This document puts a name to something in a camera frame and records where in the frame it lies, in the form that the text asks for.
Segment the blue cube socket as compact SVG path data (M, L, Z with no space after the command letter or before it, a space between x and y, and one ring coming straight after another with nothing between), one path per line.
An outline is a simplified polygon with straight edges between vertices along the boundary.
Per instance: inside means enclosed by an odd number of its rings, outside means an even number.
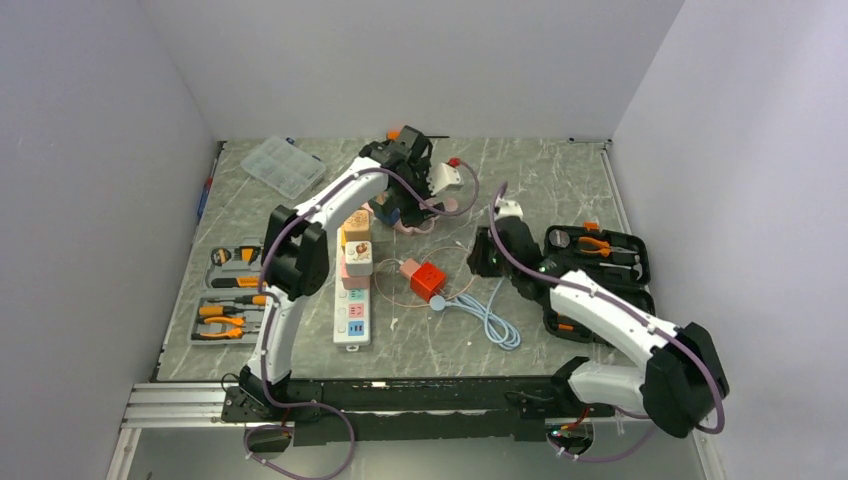
M386 213L383 209L383 206L377 203L370 204L375 217L384 225L388 227L394 227L398 221L400 220L400 211L395 208L390 212Z

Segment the beige cube socket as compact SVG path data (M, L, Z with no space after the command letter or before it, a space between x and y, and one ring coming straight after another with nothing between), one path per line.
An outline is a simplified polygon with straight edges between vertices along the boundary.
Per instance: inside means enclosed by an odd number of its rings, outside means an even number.
M345 243L371 240L371 214L368 210L358 209L341 226Z

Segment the red cube socket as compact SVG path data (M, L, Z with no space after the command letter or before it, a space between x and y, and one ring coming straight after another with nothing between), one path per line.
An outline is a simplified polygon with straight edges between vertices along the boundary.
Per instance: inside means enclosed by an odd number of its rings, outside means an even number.
M446 283L446 273L430 262L416 266L409 276L410 289L425 302L440 294Z

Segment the black tool case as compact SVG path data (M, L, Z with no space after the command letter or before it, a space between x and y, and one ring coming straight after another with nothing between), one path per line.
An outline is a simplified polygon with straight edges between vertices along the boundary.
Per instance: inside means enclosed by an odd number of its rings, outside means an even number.
M647 313L655 312L648 292L651 274L647 247L640 238L603 230L591 222L552 225L545 232L544 254L569 261L625 301Z

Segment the pink charger plug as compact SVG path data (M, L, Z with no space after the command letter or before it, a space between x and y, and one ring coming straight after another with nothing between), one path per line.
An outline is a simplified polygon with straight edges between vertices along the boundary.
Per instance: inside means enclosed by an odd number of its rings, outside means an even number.
M420 268L421 265L416 260L409 258L400 263L399 272L406 279L411 279Z

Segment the clear plastic screw box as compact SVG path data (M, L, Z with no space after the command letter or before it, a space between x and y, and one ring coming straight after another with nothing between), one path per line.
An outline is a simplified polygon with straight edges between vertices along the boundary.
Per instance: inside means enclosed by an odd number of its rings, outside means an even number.
M287 199L296 199L319 181L326 165L299 149L290 138L272 136L240 162L242 169Z

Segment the white cube socket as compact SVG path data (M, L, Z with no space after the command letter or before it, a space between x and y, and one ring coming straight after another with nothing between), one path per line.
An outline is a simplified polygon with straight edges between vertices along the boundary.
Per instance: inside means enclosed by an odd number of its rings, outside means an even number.
M373 274L373 245L370 241L348 241L344 247L345 271L350 277L368 277Z

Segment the pink cube socket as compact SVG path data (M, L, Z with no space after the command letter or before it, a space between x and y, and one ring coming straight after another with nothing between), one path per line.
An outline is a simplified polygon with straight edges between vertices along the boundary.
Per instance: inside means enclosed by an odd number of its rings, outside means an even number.
M354 262L342 259L340 278L346 290L369 289L373 274L373 261Z

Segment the white power strip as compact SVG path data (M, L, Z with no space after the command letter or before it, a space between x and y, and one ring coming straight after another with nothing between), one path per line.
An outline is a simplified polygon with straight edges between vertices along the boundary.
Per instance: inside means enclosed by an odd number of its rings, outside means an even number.
M337 230L334 280L333 343L346 352L356 352L371 344L371 290L346 290L340 278L345 242Z

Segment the grey tool tray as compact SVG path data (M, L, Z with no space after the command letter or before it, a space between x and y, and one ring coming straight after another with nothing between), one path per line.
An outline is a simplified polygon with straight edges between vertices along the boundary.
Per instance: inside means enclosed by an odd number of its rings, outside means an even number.
M201 294L190 309L190 344L256 343L266 304L266 297L258 291L263 253L256 238L210 249Z

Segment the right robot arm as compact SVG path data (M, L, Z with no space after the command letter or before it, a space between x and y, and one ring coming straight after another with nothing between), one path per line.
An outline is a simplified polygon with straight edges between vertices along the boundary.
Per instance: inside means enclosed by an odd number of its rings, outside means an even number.
M544 255L519 216L479 227L467 264L477 276L507 279L521 297L587 327L630 360L628 366L587 357L566 363L550 391L560 413L604 404L642 414L676 438L724 430L730 387L701 325L680 326L636 307L593 279L572 255Z

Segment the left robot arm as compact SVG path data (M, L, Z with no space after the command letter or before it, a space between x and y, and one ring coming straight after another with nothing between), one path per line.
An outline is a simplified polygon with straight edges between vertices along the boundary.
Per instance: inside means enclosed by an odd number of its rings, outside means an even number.
M329 237L364 204L405 227L433 217L428 182L433 144L405 126L395 139L363 147L349 168L321 192L294 208L275 208L268 222L259 285L267 306L261 331L239 386L248 407L264 420L287 406L287 384L300 319L309 298L333 266Z

